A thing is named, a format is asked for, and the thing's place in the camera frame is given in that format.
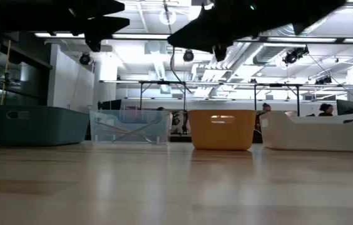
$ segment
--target plastic bin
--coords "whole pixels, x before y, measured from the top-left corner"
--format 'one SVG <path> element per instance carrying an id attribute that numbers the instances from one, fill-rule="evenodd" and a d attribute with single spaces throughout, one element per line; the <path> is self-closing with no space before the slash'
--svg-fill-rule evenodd
<path id="1" fill-rule="evenodd" d="M 57 146 L 84 140 L 89 114 L 48 106 L 0 106 L 0 144 Z"/>
<path id="2" fill-rule="evenodd" d="M 196 149 L 248 150 L 252 146 L 256 111 L 188 111 L 192 143 Z"/>
<path id="3" fill-rule="evenodd" d="M 91 139 L 95 144 L 169 143 L 171 113 L 167 111 L 90 111 Z"/>

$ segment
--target bin handle cutout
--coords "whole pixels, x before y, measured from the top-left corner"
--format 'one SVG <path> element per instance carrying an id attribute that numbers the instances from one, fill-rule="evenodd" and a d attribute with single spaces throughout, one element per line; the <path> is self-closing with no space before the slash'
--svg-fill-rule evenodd
<path id="1" fill-rule="evenodd" d="M 8 119 L 29 119 L 29 112 L 26 111 L 9 111 L 7 112 Z"/>
<path id="2" fill-rule="evenodd" d="M 210 120 L 215 124 L 233 124 L 236 118 L 235 116 L 212 116 Z"/>

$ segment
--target person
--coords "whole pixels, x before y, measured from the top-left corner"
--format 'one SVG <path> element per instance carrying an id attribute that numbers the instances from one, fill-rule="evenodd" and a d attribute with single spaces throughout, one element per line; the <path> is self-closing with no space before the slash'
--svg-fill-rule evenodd
<path id="1" fill-rule="evenodd" d="M 320 113 L 319 116 L 332 116 L 334 107 L 331 104 L 323 103 L 320 106 L 320 111 L 322 111 L 322 113 Z"/>
<path id="2" fill-rule="evenodd" d="M 266 114 L 268 112 L 271 111 L 271 106 L 267 103 L 263 104 L 263 110 L 261 112 L 258 112 L 256 114 L 256 123 L 255 123 L 255 130 L 261 131 L 261 127 L 260 127 L 260 116 L 263 114 Z"/>

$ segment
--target clear plastic bin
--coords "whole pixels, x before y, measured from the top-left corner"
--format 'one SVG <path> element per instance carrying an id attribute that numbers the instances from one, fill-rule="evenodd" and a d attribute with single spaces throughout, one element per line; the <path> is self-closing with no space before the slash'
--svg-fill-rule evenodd
<path id="1" fill-rule="evenodd" d="M 171 113 L 167 111 L 90 111 L 91 139 L 97 143 L 165 146 L 170 140 Z"/>

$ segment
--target ceiling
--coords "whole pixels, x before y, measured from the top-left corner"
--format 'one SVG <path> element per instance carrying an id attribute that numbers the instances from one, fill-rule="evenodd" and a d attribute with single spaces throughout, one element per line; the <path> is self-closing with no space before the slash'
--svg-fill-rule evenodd
<path id="1" fill-rule="evenodd" d="M 162 1 L 124 1 L 125 10 L 111 16 L 118 16 L 130 19 L 130 25 L 119 33 L 147 33 L 147 34 L 169 34 L 169 28 L 165 24 Z M 172 31 L 177 31 L 189 23 L 190 17 L 194 12 L 198 12 L 199 6 L 190 6 L 190 1 L 170 2 L 171 20 L 175 22 L 171 25 Z M 289 30 L 289 27 L 283 27 L 279 30 L 271 31 L 273 36 Z M 333 12 L 325 20 L 316 24 L 308 30 L 307 36 L 312 37 L 353 37 L 353 7 L 345 7 Z M 145 54 L 145 44 L 148 41 L 123 41 L 106 40 L 103 45 L 113 47 L 113 52 L 118 56 L 118 75 L 122 79 L 141 80 L 151 72 L 157 72 L 153 58 Z M 83 45 L 81 39 L 65 39 L 69 46 Z M 171 46 L 163 42 L 166 46 L 166 54 L 160 59 L 165 71 L 170 70 Z M 286 51 L 291 50 L 293 46 L 263 46 L 258 43 L 235 43 L 229 47 L 228 56 L 223 63 L 216 63 L 213 56 L 208 53 L 194 51 L 194 61 L 184 62 L 184 49 L 175 51 L 175 67 L 177 74 L 189 73 L 195 71 L 190 79 L 200 80 L 206 76 L 206 81 L 230 81 L 230 82 L 248 82 L 255 78 L 258 83 L 304 83 L 309 82 L 309 78 L 317 78 L 317 75 L 324 70 L 330 70 L 331 76 L 336 78 L 338 83 L 346 82 L 346 74 L 349 68 L 353 67 L 353 45 L 337 44 L 309 44 L 310 56 L 305 56 L 295 64 L 286 69 L 281 60 Z M 253 65 L 253 57 L 264 53 L 270 59 L 264 65 Z M 208 75 L 206 70 L 218 69 L 223 72 L 210 71 Z"/>

